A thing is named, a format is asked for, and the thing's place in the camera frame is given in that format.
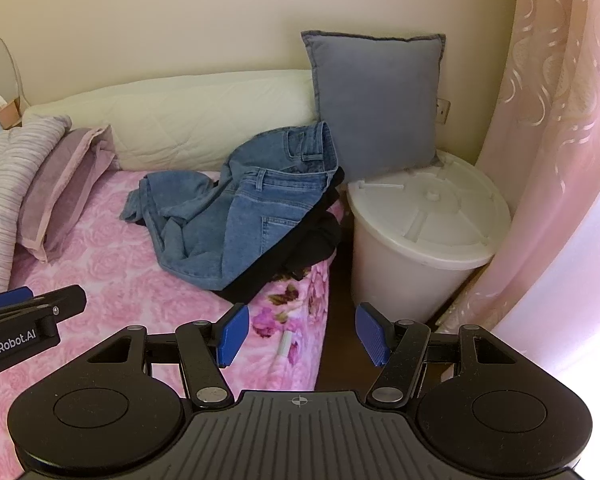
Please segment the pink floral blanket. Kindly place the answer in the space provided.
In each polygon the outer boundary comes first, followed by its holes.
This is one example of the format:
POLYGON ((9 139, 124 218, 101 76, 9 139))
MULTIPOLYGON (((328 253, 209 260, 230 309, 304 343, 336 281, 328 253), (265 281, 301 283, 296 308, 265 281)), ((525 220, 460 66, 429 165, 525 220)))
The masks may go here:
MULTIPOLYGON (((24 389, 128 325, 172 333, 189 321, 216 321, 230 303, 164 272, 148 231, 120 214, 142 174, 108 171, 96 183, 58 259, 45 263, 18 248, 13 288, 35 295, 72 284, 86 293, 83 313, 59 326, 61 342, 0 374, 0 479, 20 476, 7 412, 24 389)), ((222 371, 230 390, 311 390, 326 332, 329 266, 322 261, 301 280, 273 278, 249 306, 249 335, 222 371)))

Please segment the blue denim jeans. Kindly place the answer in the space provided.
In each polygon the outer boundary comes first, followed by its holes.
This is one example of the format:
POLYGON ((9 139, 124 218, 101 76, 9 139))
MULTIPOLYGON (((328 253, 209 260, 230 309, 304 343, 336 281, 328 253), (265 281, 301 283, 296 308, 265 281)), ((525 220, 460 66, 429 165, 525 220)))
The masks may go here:
POLYGON ((329 208, 342 177, 326 122, 278 128, 235 148, 217 179, 189 170, 146 174, 120 217, 147 229, 163 270, 220 292, 249 270, 268 281, 283 259, 309 247, 310 229, 336 221, 329 208))

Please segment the round mirror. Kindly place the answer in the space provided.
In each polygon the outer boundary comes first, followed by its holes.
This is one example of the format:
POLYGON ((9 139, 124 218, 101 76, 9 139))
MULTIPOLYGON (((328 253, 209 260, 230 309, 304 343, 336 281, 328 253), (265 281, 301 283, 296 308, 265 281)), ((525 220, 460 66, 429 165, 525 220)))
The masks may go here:
POLYGON ((7 102, 15 101, 22 110, 28 106, 23 94, 22 81, 14 57, 0 37, 0 96, 7 102))

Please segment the mauve pillow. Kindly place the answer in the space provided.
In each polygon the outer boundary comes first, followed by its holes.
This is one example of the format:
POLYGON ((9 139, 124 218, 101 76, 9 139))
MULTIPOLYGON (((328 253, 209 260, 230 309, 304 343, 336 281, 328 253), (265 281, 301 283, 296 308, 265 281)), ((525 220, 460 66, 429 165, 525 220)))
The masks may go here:
POLYGON ((51 262, 59 257, 95 184, 116 157, 109 137, 108 126, 71 130, 42 163, 17 224, 17 243, 34 258, 51 262))

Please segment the cream quilted headboard pillow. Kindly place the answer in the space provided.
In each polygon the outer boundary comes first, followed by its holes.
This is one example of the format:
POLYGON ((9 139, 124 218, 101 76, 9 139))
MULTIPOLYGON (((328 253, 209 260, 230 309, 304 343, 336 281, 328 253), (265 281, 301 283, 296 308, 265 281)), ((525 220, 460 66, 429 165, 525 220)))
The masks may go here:
POLYGON ((252 70, 146 79, 30 106, 23 120, 66 115, 109 126, 126 171, 218 171, 256 134, 316 121, 309 70, 252 70))

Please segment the wall socket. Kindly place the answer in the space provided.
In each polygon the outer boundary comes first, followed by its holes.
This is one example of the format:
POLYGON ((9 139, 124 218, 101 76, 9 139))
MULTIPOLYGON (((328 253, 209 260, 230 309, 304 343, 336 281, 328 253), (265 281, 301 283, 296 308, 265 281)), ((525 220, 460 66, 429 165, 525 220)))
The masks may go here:
POLYGON ((437 99, 436 107, 436 123, 444 125, 448 120, 449 111, 451 108, 451 102, 446 99, 437 99))

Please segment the lilac striped duvet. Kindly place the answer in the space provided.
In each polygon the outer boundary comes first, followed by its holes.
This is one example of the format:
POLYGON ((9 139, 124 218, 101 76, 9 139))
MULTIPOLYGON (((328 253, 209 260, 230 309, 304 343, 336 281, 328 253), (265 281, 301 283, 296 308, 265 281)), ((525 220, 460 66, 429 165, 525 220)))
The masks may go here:
POLYGON ((12 275, 24 196, 47 156, 72 126, 67 116, 39 117, 0 132, 0 292, 12 275))

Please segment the grey-blue square cushion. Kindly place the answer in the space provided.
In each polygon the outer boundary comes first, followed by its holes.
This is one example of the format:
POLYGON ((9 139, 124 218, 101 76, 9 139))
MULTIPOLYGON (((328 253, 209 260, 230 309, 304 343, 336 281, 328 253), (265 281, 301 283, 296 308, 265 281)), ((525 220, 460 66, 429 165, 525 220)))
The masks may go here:
POLYGON ((426 167, 437 157, 445 36, 381 37, 306 30, 317 116, 347 182, 426 167))

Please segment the pink patterned curtain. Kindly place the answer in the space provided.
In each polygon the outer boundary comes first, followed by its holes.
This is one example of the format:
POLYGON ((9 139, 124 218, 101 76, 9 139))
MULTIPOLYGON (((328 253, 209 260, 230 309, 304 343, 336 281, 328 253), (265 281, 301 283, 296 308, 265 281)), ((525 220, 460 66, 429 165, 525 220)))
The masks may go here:
POLYGON ((600 192, 600 0, 517 0, 477 167, 505 198, 512 224, 437 322, 441 333, 503 321, 600 192))

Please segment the white lidded bucket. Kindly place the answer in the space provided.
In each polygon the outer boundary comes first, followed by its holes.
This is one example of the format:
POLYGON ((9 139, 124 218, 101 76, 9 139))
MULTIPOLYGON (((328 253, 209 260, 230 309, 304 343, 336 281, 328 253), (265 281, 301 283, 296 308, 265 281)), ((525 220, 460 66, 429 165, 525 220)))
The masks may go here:
POLYGON ((495 184, 445 152, 426 168, 351 182, 348 199, 352 299, 391 321, 429 321, 491 261, 510 228, 495 184))

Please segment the black garment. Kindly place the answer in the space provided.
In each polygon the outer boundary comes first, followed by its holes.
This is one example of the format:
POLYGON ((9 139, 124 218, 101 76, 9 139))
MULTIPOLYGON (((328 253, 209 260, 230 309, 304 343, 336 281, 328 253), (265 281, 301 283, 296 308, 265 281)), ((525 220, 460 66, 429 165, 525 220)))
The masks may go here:
POLYGON ((316 204, 253 263, 215 295, 232 304, 248 304, 269 282, 278 278, 301 281, 314 264, 330 258, 340 241, 340 224, 329 208, 339 200, 337 186, 344 177, 338 167, 316 204))

